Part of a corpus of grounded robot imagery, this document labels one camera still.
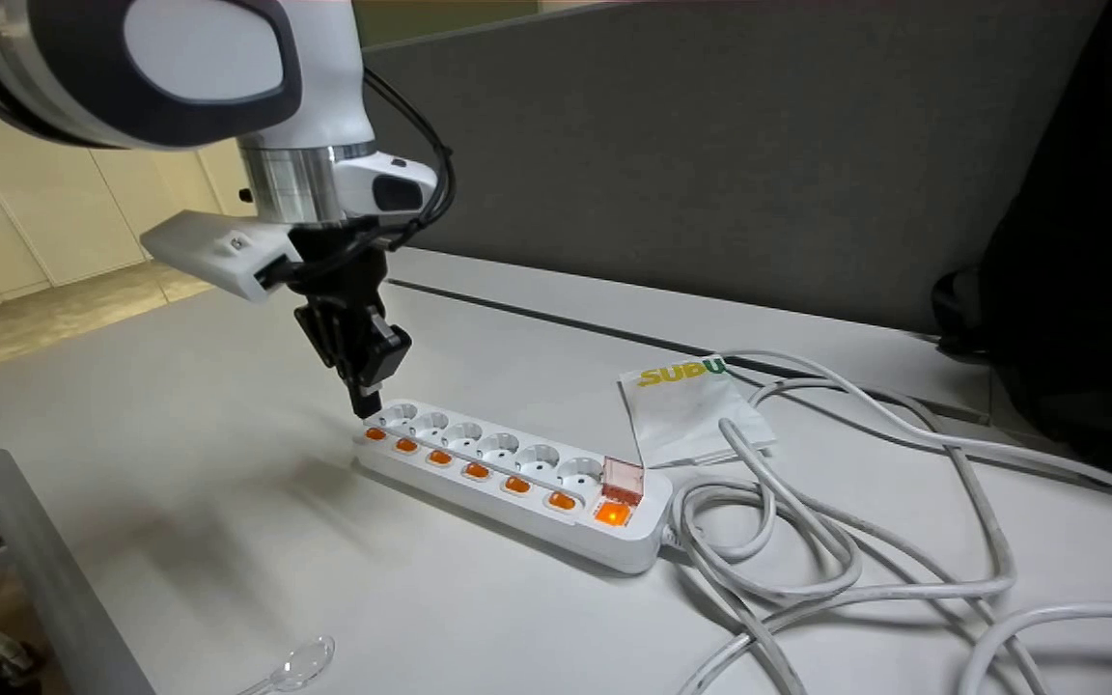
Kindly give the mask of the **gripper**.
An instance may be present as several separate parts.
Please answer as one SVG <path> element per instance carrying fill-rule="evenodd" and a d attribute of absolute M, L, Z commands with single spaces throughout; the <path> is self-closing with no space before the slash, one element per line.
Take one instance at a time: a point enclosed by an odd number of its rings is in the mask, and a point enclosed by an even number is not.
<path fill-rule="evenodd" d="M 344 383 L 359 419 L 379 411 L 383 383 L 413 347 L 410 335 L 388 322 L 380 298 L 387 276 L 380 229 L 376 217 L 290 229 L 302 261 L 290 287 L 306 298 L 294 317 L 325 368 Z"/>

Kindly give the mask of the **white power strip orange switches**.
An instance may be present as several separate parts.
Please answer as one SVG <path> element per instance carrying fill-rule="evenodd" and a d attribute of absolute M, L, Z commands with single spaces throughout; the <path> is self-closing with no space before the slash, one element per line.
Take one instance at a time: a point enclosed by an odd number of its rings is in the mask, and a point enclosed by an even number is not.
<path fill-rule="evenodd" d="M 674 485 L 641 463 L 407 400 L 366 418 L 354 448 L 383 478 L 610 570 L 661 554 Z"/>

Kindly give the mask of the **clear plastic spoon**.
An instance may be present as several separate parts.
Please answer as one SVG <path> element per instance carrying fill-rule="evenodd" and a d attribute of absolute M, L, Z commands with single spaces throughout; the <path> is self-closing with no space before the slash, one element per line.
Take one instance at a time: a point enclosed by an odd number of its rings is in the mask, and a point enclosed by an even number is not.
<path fill-rule="evenodd" d="M 318 636 L 300 644 L 281 664 L 251 683 L 236 695 L 275 695 L 277 692 L 301 691 L 320 677 L 334 661 L 336 641 L 332 636 Z"/>

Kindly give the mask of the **white paper napkin packet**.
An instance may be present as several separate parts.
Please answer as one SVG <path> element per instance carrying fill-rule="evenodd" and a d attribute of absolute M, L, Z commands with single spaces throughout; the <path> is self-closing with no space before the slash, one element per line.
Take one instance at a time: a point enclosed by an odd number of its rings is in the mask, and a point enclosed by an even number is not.
<path fill-rule="evenodd" d="M 620 374 L 641 461 L 648 469 L 728 460 L 736 450 L 719 421 L 736 424 L 746 444 L 764 449 L 778 438 L 739 393 L 719 353 Z"/>

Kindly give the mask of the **beige cabinet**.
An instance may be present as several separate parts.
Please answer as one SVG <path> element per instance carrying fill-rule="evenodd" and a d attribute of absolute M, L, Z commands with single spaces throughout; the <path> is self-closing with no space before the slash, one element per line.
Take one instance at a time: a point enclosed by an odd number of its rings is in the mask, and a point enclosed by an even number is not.
<path fill-rule="evenodd" d="M 140 236 L 186 209 L 250 216 L 244 163 L 222 141 L 195 151 L 101 151 L 0 123 L 0 203 L 53 286 L 143 264 Z"/>

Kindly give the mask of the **grey partition panel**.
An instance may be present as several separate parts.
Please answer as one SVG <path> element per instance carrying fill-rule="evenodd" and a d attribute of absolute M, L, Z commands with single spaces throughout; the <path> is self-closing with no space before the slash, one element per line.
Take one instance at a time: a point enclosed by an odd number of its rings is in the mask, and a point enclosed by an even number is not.
<path fill-rule="evenodd" d="M 1106 0 L 354 0 L 451 147 L 421 249 L 931 332 Z"/>

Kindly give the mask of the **black bag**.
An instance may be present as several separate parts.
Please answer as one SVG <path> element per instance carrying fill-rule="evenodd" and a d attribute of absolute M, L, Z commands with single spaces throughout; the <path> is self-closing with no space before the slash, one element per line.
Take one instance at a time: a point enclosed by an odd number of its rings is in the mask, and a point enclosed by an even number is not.
<path fill-rule="evenodd" d="M 1112 0 L 980 262 L 931 305 L 941 353 L 990 365 L 1034 430 L 1112 471 Z"/>

